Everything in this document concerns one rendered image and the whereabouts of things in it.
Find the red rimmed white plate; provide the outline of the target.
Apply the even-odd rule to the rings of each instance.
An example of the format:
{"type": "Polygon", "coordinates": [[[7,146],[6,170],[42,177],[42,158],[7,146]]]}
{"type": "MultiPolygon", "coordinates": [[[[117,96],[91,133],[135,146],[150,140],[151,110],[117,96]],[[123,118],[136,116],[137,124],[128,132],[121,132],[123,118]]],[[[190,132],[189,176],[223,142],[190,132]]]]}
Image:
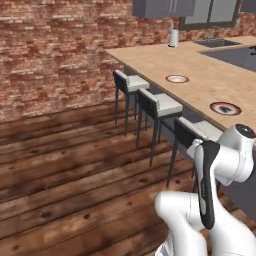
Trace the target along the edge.
{"type": "Polygon", "coordinates": [[[186,83],[189,81],[187,77],[182,75],[169,75],[165,79],[171,83],[186,83]]]}

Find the black white bar stool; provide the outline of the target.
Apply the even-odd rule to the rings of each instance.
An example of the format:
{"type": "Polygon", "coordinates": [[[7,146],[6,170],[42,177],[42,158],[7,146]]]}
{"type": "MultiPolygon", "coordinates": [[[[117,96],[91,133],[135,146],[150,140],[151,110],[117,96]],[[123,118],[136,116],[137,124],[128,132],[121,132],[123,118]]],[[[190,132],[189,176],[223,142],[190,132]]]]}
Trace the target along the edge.
{"type": "Polygon", "coordinates": [[[169,187],[170,184],[178,146],[183,145],[188,149],[194,139],[217,141],[222,135],[222,131],[206,120],[192,123],[184,117],[179,117],[174,121],[174,135],[175,140],[167,174],[166,187],[169,187]]]}
{"type": "Polygon", "coordinates": [[[129,97],[136,93],[140,88],[146,90],[150,89],[150,84],[138,75],[126,75],[120,70],[113,71],[115,82],[115,114],[118,114],[118,97],[119,92],[122,91],[125,95],[125,128],[124,134],[127,134],[128,128],[128,110],[129,110],[129,97]]]}
{"type": "Polygon", "coordinates": [[[166,93],[152,94],[143,88],[140,88],[136,91],[136,99],[139,104],[136,148],[139,148],[142,112],[145,112],[145,114],[150,116],[154,121],[149,163],[149,166],[152,166],[154,147],[156,143],[160,142],[163,120],[180,117],[182,115],[183,105],[166,93]]]}

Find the grey sink basin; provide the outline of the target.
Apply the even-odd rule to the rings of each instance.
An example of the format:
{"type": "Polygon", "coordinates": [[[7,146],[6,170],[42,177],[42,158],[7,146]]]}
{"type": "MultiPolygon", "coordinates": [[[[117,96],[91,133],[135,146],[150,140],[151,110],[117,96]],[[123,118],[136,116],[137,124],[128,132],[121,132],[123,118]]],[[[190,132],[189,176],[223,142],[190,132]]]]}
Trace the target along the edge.
{"type": "Polygon", "coordinates": [[[208,40],[196,41],[196,44],[202,45],[208,48],[217,48],[217,47],[224,47],[224,46],[239,45],[239,42],[226,40],[226,39],[208,39],[208,40]]]}

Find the dark framed window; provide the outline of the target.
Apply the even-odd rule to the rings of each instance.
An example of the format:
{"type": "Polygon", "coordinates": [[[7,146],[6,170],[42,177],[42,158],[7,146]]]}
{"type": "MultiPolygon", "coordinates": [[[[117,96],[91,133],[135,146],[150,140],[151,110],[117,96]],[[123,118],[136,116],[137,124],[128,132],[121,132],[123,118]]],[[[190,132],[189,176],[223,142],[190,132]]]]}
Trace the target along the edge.
{"type": "Polygon", "coordinates": [[[234,27],[240,0],[196,0],[194,15],[180,19],[179,30],[234,27]]]}

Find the grey wall cupboards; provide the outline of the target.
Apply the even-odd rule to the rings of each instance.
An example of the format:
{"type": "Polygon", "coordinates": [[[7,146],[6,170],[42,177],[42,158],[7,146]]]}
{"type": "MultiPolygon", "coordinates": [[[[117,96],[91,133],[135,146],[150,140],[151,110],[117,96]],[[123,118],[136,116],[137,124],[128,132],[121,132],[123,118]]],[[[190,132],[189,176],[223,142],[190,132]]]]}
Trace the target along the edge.
{"type": "Polygon", "coordinates": [[[132,15],[139,18],[188,17],[196,0],[133,0],[132,15]]]}

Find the white paper towel roll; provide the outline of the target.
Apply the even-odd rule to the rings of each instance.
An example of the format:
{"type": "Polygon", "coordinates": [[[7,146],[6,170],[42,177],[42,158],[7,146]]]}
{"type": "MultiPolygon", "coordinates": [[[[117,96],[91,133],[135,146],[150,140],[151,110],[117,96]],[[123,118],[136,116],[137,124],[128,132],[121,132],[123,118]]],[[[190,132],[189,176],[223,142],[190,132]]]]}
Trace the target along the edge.
{"type": "Polygon", "coordinates": [[[171,24],[168,46],[172,48],[177,48],[178,43],[179,43],[179,30],[174,26],[174,24],[171,24]]]}

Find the red rimmed dark plate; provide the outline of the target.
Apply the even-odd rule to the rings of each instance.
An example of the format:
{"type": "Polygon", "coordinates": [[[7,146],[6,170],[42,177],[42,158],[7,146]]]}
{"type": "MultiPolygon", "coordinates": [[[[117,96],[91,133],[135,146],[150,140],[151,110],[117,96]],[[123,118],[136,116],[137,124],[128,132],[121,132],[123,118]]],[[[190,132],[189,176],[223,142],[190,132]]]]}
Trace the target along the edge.
{"type": "Polygon", "coordinates": [[[236,116],[242,113],[240,107],[228,102],[213,102],[210,109],[221,115],[236,116]]]}

